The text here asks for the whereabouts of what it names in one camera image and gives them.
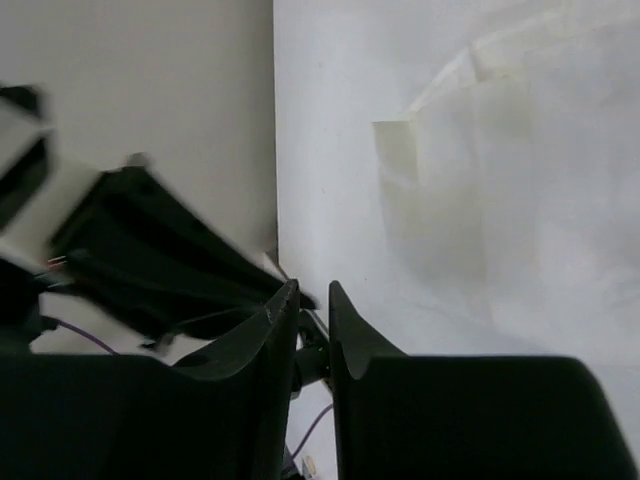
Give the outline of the white pleated skirt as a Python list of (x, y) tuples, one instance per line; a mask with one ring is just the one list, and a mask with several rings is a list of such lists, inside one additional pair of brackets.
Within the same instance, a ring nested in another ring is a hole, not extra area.
[(278, 1), (279, 256), (399, 347), (639, 361), (635, 1)]

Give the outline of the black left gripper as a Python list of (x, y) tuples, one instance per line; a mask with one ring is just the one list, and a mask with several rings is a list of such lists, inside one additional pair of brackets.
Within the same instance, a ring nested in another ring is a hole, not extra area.
[[(49, 239), (67, 279), (1, 265), (5, 390), (299, 390), (320, 378), (320, 348), (297, 349), (293, 325), (314, 301), (245, 258), (146, 168), (100, 174)], [(205, 346), (167, 366), (135, 355), (35, 355), (59, 326), (39, 297), (97, 304), (153, 341)]]

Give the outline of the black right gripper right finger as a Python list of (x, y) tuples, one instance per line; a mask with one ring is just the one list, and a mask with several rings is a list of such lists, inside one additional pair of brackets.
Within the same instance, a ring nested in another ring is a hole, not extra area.
[(635, 479), (603, 389), (558, 356), (410, 356), (329, 287), (342, 479)]

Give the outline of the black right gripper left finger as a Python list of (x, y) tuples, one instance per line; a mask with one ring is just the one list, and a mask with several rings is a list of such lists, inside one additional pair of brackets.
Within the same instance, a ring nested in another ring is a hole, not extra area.
[(276, 479), (300, 291), (285, 283), (218, 340), (150, 356), (1, 358), (5, 479)]

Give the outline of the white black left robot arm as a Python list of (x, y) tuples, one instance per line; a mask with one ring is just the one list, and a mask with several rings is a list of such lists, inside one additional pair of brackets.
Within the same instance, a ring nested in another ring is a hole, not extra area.
[(159, 344), (176, 335), (224, 341), (282, 282), (247, 260), (182, 205), (142, 156), (55, 187), (46, 112), (38, 90), (1, 90), (1, 225), (45, 236), (60, 274), (1, 263), (1, 335), (37, 337), (50, 323), (43, 292), (86, 299)]

